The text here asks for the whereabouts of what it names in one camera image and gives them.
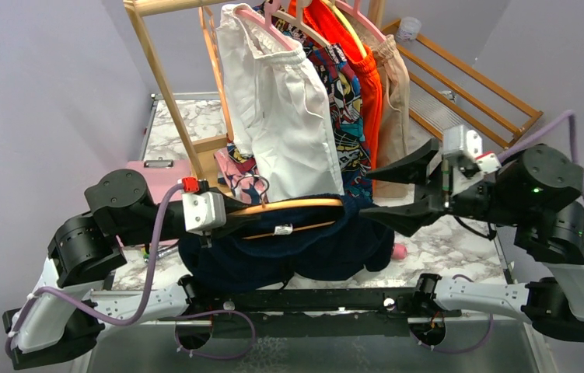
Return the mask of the orange wooden hanger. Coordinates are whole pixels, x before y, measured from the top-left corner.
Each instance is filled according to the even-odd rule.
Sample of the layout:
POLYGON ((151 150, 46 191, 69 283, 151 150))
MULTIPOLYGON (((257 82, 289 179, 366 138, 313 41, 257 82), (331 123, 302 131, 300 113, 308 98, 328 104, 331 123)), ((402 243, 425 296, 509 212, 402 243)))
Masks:
MULTIPOLYGON (((260 175, 256 174, 246 174, 241 179, 236 181, 236 185, 239 186, 242 180, 247 179, 256 179, 262 180, 265 188, 263 191, 259 193, 260 195, 260 203, 257 205, 245 207, 239 210, 230 211, 227 213, 228 221, 233 220, 235 221, 236 218, 248 218, 252 217, 253 215, 255 218, 258 218, 260 214, 268 213, 272 211, 282 211, 288 209, 296 209, 302 207, 343 207, 342 200, 338 198, 305 198, 305 199, 292 199, 292 200, 284 200, 274 203, 267 203, 264 200, 264 195, 267 193, 270 183, 260 175)), ((332 225, 334 221, 326 221, 323 223, 317 223, 314 225, 307 225, 302 227, 293 228, 293 225, 281 225, 280 231, 277 232, 276 229, 272 233, 263 233, 259 235, 250 235, 244 236, 244 239, 262 239, 267 237, 272 237, 276 235, 291 235, 294 232, 301 232, 305 230, 310 230, 314 228, 322 228, 328 225, 332 225)))

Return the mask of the navy blue shorts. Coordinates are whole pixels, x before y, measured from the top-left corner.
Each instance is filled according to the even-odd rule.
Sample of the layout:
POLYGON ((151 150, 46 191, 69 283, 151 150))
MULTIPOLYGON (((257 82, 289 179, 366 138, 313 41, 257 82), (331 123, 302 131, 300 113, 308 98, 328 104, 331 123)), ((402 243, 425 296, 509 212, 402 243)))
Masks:
POLYGON ((294 275, 315 281, 346 281, 359 271, 379 272, 391 260, 394 231, 362 217, 374 203, 342 195, 340 207, 299 207, 264 212, 259 220, 209 248, 197 235, 179 241, 179 255, 206 288, 248 292, 294 275))

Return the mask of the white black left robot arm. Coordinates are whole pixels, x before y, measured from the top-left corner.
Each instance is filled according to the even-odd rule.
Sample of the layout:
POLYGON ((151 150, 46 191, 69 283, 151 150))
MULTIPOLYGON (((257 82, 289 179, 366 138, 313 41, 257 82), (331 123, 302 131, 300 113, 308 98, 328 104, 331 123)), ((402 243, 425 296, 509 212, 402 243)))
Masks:
POLYGON ((194 178, 173 184, 155 202, 146 178, 135 169, 106 174, 84 195, 89 210, 54 233, 25 304, 3 313, 5 352, 16 370, 72 361, 118 328, 203 315, 207 300, 190 286, 180 282, 153 288, 154 260, 135 295, 99 301, 93 292, 126 264, 125 246, 149 245, 156 257, 162 241, 214 238, 228 231, 230 214, 245 207, 194 178))

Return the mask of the wooden clothes rack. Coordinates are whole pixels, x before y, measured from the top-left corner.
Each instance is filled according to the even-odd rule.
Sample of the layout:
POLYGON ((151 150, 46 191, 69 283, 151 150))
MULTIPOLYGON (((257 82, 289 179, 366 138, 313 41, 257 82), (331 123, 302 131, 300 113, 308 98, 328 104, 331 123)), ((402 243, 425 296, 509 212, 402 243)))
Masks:
MULTIPOLYGON (((173 124, 187 152, 192 176, 198 179, 207 179, 212 187, 219 187, 225 191, 225 186, 219 186, 215 180, 218 166, 213 159, 214 151, 223 148, 227 144, 226 134, 216 135, 211 138, 203 138, 192 141, 188 134, 186 124, 177 106, 177 99, 171 89, 169 79, 159 59, 158 52, 145 24, 146 16, 156 16, 171 12, 184 11, 186 9, 197 9, 201 6, 219 5, 236 1, 123 1, 124 10, 128 14, 131 25, 141 44, 142 51, 149 64, 149 68, 156 80, 160 95, 170 112, 173 124)), ((386 1, 369 1, 367 17, 379 28, 383 19, 386 1)))

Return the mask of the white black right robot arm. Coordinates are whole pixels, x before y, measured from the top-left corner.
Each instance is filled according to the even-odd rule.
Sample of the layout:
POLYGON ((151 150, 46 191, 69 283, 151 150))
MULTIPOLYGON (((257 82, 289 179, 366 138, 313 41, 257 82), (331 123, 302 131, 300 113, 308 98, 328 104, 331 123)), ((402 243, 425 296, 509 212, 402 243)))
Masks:
POLYGON ((494 161, 495 178, 483 180, 484 157, 461 155, 448 169, 428 170, 439 150, 437 140, 370 178, 410 184, 412 204, 371 207, 364 218, 401 235, 450 215, 516 230, 514 243, 550 271, 550 276, 521 284, 481 284, 422 274, 411 294, 419 315, 472 310, 504 315, 530 324, 556 340, 584 343, 584 170, 544 144, 494 161))

